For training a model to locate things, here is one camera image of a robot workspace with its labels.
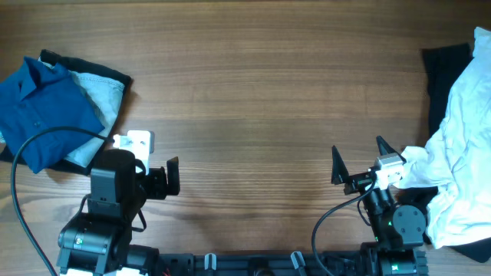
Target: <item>white fabric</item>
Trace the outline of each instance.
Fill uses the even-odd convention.
[[[49,68],[53,66],[43,62]],[[117,119],[121,100],[123,99],[124,85],[109,77],[101,77],[90,73],[78,73],[70,71],[74,82],[81,88],[81,93],[91,102],[94,111],[101,121],[104,129],[101,136],[109,136]],[[86,167],[94,158],[95,153],[104,141],[92,138],[84,145],[69,153],[64,159],[79,166]]]
[[[435,248],[491,237],[491,32],[474,31],[474,59],[453,84],[445,118],[425,148],[402,155],[399,188],[438,186],[428,208]]]

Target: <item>wood grain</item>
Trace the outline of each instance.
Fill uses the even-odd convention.
[[[348,197],[330,184],[331,146],[353,173],[374,138],[427,139],[421,48],[491,28],[488,2],[327,1],[0,6],[0,80],[43,48],[134,78],[119,133],[157,135],[151,166],[180,157],[178,197],[148,202],[133,243],[162,252],[310,251],[311,230]],[[0,274],[47,271],[15,217],[0,163]],[[52,262],[89,179],[18,169],[25,217]],[[373,240],[354,206],[318,233],[321,250]],[[432,275],[488,275],[429,250]]]

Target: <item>blue shirt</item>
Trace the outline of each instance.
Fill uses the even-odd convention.
[[[50,127],[104,128],[94,109],[60,64],[53,69],[24,57],[21,68],[0,84],[0,132],[12,153],[31,136]],[[73,131],[46,133],[32,141],[22,158],[34,173],[66,157],[92,137]]]

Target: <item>wooden surface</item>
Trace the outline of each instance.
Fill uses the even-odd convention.
[[[179,156],[181,194],[144,207],[133,243],[204,254],[310,251],[311,230],[348,199],[330,184],[331,146],[351,172],[427,139],[421,48],[473,41],[486,2],[253,2],[0,7],[0,80],[43,48],[129,74],[118,132],[152,130],[151,166]],[[0,274],[45,275],[0,163]],[[89,179],[18,169],[21,207],[53,263]],[[318,233],[321,250],[373,241],[355,206]],[[429,250],[432,275],[489,275]]]

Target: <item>black garment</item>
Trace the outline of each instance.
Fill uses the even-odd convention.
[[[448,95],[453,83],[472,60],[470,46],[459,44],[438,49],[423,49],[424,67],[428,75],[430,137],[440,128],[447,110]]]
[[[470,46],[459,44],[438,49],[422,50],[424,67],[428,75],[428,95],[430,95],[430,113],[428,126],[430,136],[440,128],[445,117],[448,96],[453,83],[466,69],[472,60]],[[411,204],[418,207],[423,214],[427,214],[426,207],[437,194],[437,187],[408,189],[399,201],[402,204]],[[478,262],[486,262],[491,258],[491,238],[476,241],[467,245],[450,246],[453,250]]]
[[[75,58],[75,57],[62,57],[59,54],[56,54],[56,53],[54,53],[52,51],[48,51],[48,50],[42,50],[39,57],[40,57],[41,61],[49,63],[53,66],[55,66],[56,63],[59,63],[59,64],[63,65],[65,68],[67,68],[69,71],[75,71],[78,73],[95,74],[95,75],[98,75],[101,77],[109,77],[113,80],[119,81],[124,85],[123,98],[124,98],[124,95],[127,93],[128,89],[130,87],[131,77],[129,77],[125,74],[122,74],[116,70],[105,67],[103,65],[94,64],[94,63],[84,61],[80,58]],[[79,166],[79,165],[73,164],[71,162],[68,162],[65,159],[62,159],[61,161],[50,166],[49,168],[53,169],[53,170],[61,171],[61,172],[77,173],[77,174],[82,174],[82,175],[86,176],[89,173],[91,173],[92,166],[94,165],[94,160],[97,157],[99,157],[101,152],[104,150],[105,146],[106,146],[106,143],[104,142],[87,167]],[[14,155],[10,152],[8,147],[5,147],[3,152],[0,153],[0,161],[6,161],[6,162],[11,163],[13,160],[14,160]],[[25,164],[25,161],[22,158],[20,158],[19,163]]]

